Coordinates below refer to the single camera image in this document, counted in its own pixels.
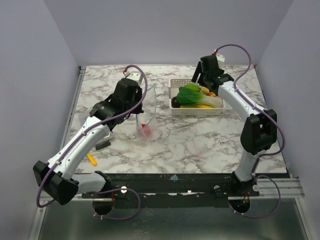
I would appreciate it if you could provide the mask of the green toy bok choy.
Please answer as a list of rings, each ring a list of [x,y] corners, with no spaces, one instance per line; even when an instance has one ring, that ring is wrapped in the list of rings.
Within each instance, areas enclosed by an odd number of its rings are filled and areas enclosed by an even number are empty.
[[[223,105],[223,101],[219,97],[204,94],[199,86],[194,84],[192,84],[192,88],[179,87],[176,100],[182,106],[208,105],[213,108],[221,108]]]

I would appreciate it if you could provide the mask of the clear zip top bag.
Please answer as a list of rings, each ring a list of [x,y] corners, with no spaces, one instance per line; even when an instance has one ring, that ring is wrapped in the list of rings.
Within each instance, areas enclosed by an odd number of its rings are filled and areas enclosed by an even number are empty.
[[[158,135],[158,125],[157,125],[157,94],[156,85],[151,84],[146,92],[146,96],[142,101],[143,113],[135,115],[135,126],[136,133],[135,136],[140,139],[154,140]],[[139,130],[141,124],[149,125],[152,129],[152,135],[149,137],[139,136]]]

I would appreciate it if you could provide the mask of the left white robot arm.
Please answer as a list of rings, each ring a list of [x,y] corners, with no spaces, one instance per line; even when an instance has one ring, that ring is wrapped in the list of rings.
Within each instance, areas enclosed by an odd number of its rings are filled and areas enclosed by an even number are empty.
[[[52,158],[38,161],[33,173],[40,191],[45,191],[60,205],[65,205],[80,193],[95,192],[104,198],[110,194],[111,185],[102,173],[92,173],[81,180],[74,172],[87,153],[104,137],[110,137],[113,128],[122,124],[130,114],[143,112],[142,102],[147,88],[129,78],[117,82],[114,92],[96,103],[81,129]]]

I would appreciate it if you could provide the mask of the red toy tomato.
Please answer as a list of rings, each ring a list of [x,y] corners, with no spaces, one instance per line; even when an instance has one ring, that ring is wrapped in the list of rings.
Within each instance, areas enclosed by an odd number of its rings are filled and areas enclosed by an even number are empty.
[[[138,135],[141,137],[150,137],[153,133],[153,130],[151,129],[151,127],[147,124],[142,123],[141,128],[138,131]]]

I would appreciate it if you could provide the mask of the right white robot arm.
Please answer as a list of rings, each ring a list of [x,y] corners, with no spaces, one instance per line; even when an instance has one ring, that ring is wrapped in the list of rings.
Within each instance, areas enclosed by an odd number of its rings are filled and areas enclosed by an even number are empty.
[[[277,140],[277,114],[257,105],[238,88],[236,81],[220,68],[216,55],[200,58],[191,80],[208,88],[227,102],[244,122],[240,135],[243,153],[238,167],[232,173],[230,191],[241,196],[253,182],[253,169],[259,155],[265,153]]]

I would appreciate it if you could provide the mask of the white perforated plastic basket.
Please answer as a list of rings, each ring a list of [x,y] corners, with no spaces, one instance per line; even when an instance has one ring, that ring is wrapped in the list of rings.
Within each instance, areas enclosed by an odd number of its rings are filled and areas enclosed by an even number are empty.
[[[190,104],[190,101],[178,101],[180,88],[189,88],[206,96],[205,101]],[[188,78],[172,78],[168,81],[169,108],[173,116],[218,116],[225,108],[224,101],[205,87]]]

